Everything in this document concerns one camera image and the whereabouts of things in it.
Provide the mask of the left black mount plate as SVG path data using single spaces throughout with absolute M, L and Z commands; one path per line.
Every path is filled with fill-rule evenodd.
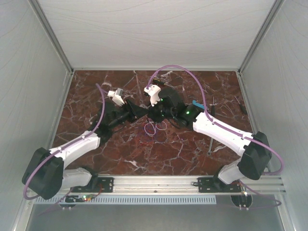
M 112 193 L 114 187 L 114 178 L 96 177 L 90 184 L 91 193 Z

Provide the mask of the small black screwdriver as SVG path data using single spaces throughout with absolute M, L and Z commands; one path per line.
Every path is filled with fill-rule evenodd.
M 238 98 L 237 98 L 236 96 L 235 96 L 235 99 L 236 99 L 236 101 L 237 101 L 237 103 L 238 103 L 238 105 L 239 105 L 240 110 L 242 111 L 242 113 L 243 113 L 244 115 L 248 115 L 248 112 L 247 112 L 245 106 L 238 100 Z

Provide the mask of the black yellow screwdriver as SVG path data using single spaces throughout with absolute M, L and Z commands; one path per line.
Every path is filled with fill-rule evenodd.
M 152 79 L 152 83 L 156 84 L 156 85 L 160 85 L 160 86 L 169 86 L 169 84 L 167 84 L 166 82 L 161 81 L 161 80 L 159 80 L 157 78 L 153 78 Z

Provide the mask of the small circuit board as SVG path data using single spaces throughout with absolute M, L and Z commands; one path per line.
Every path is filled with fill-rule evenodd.
M 81 201 L 82 202 L 88 202 L 88 201 L 91 201 L 92 199 L 94 199 L 95 197 L 96 197 L 96 195 L 94 195 L 94 194 L 86 194 L 86 195 L 81 196 Z

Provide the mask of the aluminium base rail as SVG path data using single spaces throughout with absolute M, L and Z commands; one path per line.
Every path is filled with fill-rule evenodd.
M 199 176 L 146 176 L 146 175 L 111 175 L 114 179 L 115 195 L 197 195 L 198 188 L 193 186 Z M 284 194 L 280 176 L 262 176 L 259 180 L 241 179 L 247 187 L 261 194 Z

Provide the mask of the silver wrench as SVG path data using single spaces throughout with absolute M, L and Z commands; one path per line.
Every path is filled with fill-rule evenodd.
M 211 149 L 212 149 L 212 145 L 213 145 L 213 138 L 210 139 L 210 143 L 209 143 L 209 148 L 208 148 L 208 151 L 207 151 L 207 155 L 211 155 Z

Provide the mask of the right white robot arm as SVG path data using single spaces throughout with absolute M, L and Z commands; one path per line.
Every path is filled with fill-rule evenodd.
M 173 88 L 161 89 L 157 85 L 150 85 L 144 88 L 144 92 L 150 97 L 148 117 L 152 121 L 161 123 L 165 119 L 172 119 L 177 126 L 207 135 L 239 156 L 237 160 L 224 165 L 213 178 L 213 187 L 217 191 L 226 190 L 230 183 L 243 177 L 260 179 L 272 157 L 264 133 L 244 132 L 206 115 L 204 108 L 185 104 Z

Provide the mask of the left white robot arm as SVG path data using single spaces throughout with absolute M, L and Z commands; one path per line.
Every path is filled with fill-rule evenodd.
M 98 174 L 89 167 L 67 169 L 67 167 L 88 153 L 107 143 L 114 134 L 113 129 L 125 122 L 133 123 L 147 115 L 148 109 L 126 100 L 117 107 L 104 102 L 92 125 L 77 138 L 52 149 L 38 148 L 22 177 L 25 188 L 30 188 L 43 199 L 51 199 L 60 190 L 83 187 L 92 192 L 99 186 Z

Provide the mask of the right black mount plate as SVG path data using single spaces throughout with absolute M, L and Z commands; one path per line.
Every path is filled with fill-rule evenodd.
M 198 188 L 199 193 L 241 193 L 242 188 L 239 182 L 225 184 L 215 177 L 199 177 L 196 182 L 192 183 Z

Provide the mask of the blue toy drill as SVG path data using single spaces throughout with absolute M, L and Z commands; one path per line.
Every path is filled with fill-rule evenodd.
M 202 110 L 205 110 L 204 105 L 201 104 L 201 103 L 198 103 L 196 100 L 193 100 L 193 101 L 192 101 L 192 104 L 193 104 L 194 106 L 197 106 L 197 107 L 201 108 Z

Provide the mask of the black mount plate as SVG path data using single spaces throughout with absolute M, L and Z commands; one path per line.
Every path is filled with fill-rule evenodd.
M 91 193 L 112 193 L 114 187 L 114 178 L 96 177 L 90 184 Z
M 239 182 L 225 184 L 215 177 L 199 177 L 196 182 L 192 183 L 198 188 L 199 193 L 241 193 L 242 188 Z

